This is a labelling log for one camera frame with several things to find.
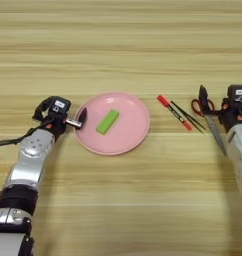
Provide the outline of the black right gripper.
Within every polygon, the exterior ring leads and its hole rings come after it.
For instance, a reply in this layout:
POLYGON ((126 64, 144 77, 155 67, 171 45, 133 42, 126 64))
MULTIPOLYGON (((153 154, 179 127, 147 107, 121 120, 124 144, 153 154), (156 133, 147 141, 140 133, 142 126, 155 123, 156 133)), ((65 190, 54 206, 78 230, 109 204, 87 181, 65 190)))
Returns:
POLYGON ((242 102, 224 99, 219 110, 212 110, 208 105, 208 94, 203 85, 199 88, 198 98, 201 112, 203 114, 217 116, 226 132, 232 127, 242 124, 242 102))

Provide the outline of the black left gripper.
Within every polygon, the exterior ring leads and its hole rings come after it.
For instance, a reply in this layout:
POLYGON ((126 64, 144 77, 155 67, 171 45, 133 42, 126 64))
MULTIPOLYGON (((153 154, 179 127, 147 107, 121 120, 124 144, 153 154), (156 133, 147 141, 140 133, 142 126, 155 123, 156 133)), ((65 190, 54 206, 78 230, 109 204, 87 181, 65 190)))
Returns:
POLYGON ((76 130, 83 128, 83 124, 87 118, 87 108, 82 110, 77 120, 70 119, 67 117, 67 115, 58 116, 57 114, 48 114, 47 116, 43 116, 43 113, 50 107, 51 102, 51 97, 43 100, 36 107, 32 118, 34 120, 40 121, 42 129, 50 132, 54 136, 55 140, 58 140, 58 138, 65 133, 66 127, 68 125, 74 127, 76 130))

